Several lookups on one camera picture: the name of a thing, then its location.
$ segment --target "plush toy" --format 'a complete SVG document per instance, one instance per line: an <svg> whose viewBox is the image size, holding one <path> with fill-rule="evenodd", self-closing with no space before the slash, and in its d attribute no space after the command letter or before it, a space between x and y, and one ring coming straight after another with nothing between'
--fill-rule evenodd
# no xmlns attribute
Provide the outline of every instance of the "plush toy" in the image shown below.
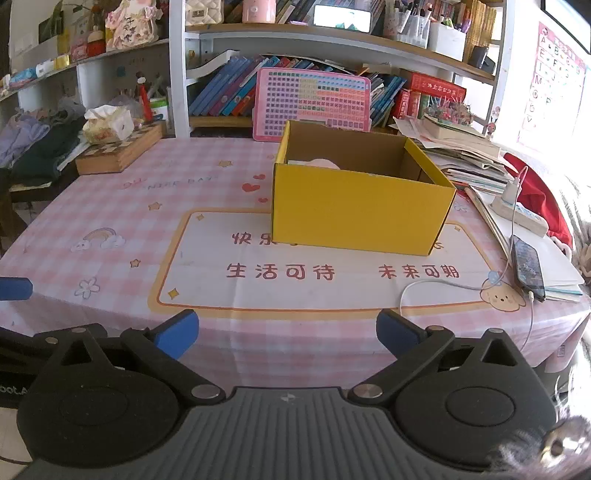
<svg viewBox="0 0 591 480"><path fill-rule="evenodd" d="M107 41L107 51L158 40L156 20L161 17L162 10L156 8L156 0L122 0L105 20L105 26L113 31L113 37Z"/></svg>

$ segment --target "phone screen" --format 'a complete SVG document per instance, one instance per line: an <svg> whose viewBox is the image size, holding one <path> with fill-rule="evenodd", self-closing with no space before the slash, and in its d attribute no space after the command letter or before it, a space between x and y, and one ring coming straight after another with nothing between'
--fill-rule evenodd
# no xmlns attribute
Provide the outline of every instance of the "phone screen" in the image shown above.
<svg viewBox="0 0 591 480"><path fill-rule="evenodd" d="M352 8L316 5L314 7L314 25L369 32L371 13Z"/></svg>
<svg viewBox="0 0 591 480"><path fill-rule="evenodd" d="M538 301L544 301L546 292L538 252L514 235L512 256L517 283L523 289L531 290Z"/></svg>

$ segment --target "wooden box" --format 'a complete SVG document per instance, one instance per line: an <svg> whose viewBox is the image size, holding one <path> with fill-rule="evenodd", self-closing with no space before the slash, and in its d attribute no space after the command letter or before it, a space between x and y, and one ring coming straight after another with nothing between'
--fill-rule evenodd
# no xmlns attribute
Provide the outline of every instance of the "wooden box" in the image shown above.
<svg viewBox="0 0 591 480"><path fill-rule="evenodd" d="M162 126L147 125L135 131L126 141L93 145L76 159L80 175L118 173L162 138Z"/></svg>

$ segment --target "pink mug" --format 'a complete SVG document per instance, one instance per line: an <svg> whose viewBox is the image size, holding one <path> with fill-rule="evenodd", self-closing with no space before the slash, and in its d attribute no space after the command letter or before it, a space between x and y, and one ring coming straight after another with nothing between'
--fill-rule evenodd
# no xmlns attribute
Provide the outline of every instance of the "pink mug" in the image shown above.
<svg viewBox="0 0 591 480"><path fill-rule="evenodd" d="M275 23L275 0L244 0L242 23Z"/></svg>

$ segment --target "folded clothes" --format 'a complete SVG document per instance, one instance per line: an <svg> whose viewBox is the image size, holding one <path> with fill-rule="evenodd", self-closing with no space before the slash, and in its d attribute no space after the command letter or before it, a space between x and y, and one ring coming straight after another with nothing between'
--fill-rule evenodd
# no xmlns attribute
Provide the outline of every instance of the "folded clothes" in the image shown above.
<svg viewBox="0 0 591 480"><path fill-rule="evenodd" d="M82 117L71 123L52 127L44 138L14 163L11 182L32 186L57 180L60 176L58 166L80 143L78 133L85 122Z"/></svg>
<svg viewBox="0 0 591 480"><path fill-rule="evenodd" d="M14 115L0 132L0 168L10 168L50 127L31 115Z"/></svg>

